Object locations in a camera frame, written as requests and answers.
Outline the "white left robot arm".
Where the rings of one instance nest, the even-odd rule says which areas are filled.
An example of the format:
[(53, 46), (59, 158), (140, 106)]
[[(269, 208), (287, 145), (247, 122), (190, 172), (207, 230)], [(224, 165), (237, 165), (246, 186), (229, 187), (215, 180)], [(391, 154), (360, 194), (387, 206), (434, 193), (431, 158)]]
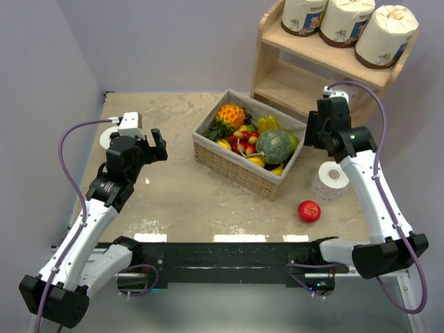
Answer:
[(118, 237), (100, 258), (88, 262), (101, 235), (133, 194), (142, 167), (168, 158), (160, 130), (154, 128), (151, 134), (154, 147), (144, 135), (112, 134), (106, 160), (81, 197), (76, 222), (40, 272), (22, 278), (19, 291), (28, 310), (37, 316), (36, 332), (44, 319), (60, 328), (77, 326), (92, 297), (117, 273), (142, 268), (159, 279), (158, 269), (144, 263), (141, 243), (129, 237)]

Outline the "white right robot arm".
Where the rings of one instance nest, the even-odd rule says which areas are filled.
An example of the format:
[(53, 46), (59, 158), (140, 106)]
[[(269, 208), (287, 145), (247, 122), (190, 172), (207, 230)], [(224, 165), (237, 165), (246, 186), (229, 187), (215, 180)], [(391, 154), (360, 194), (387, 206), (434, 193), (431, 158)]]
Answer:
[(369, 230), (369, 243), (326, 238), (309, 255), (309, 265), (319, 273), (333, 263), (353, 266), (365, 279), (407, 269), (413, 257), (429, 247), (425, 234), (417, 234), (404, 218), (391, 194), (380, 163), (377, 145), (365, 126), (352, 127), (348, 101), (324, 96), (309, 113), (304, 144), (324, 149), (347, 175)]

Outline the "brown-topped paper roll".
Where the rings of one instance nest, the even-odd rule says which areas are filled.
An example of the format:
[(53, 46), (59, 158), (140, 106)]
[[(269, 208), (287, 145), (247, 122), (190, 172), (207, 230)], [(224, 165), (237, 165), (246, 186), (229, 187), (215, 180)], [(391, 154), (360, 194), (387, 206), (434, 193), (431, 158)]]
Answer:
[(352, 48), (374, 10), (373, 0), (330, 0), (323, 15), (319, 35), (330, 46)]

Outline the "paper roll edge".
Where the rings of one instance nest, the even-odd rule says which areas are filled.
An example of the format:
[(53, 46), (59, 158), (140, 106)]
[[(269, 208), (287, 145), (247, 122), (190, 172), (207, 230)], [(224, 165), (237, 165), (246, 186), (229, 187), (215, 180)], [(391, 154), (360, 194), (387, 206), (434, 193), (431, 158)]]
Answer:
[(387, 69), (404, 53), (418, 27), (410, 9), (401, 5), (380, 6), (362, 31), (355, 56), (367, 68)]

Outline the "floral paper roll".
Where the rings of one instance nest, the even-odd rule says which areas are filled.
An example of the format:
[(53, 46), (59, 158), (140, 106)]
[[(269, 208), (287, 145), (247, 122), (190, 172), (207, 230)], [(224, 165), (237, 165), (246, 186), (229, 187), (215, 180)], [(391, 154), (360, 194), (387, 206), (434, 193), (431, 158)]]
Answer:
[(359, 97), (362, 93), (362, 88), (356, 85), (344, 85), (342, 90), (348, 94), (349, 97), (349, 107), (353, 109), (359, 103)]
[(110, 147), (110, 136), (112, 133), (119, 133), (117, 126), (105, 129), (99, 137), (99, 144), (104, 150), (107, 150)]
[(349, 183), (349, 178), (339, 164), (324, 162), (311, 182), (311, 192), (316, 198), (331, 202), (347, 192)]

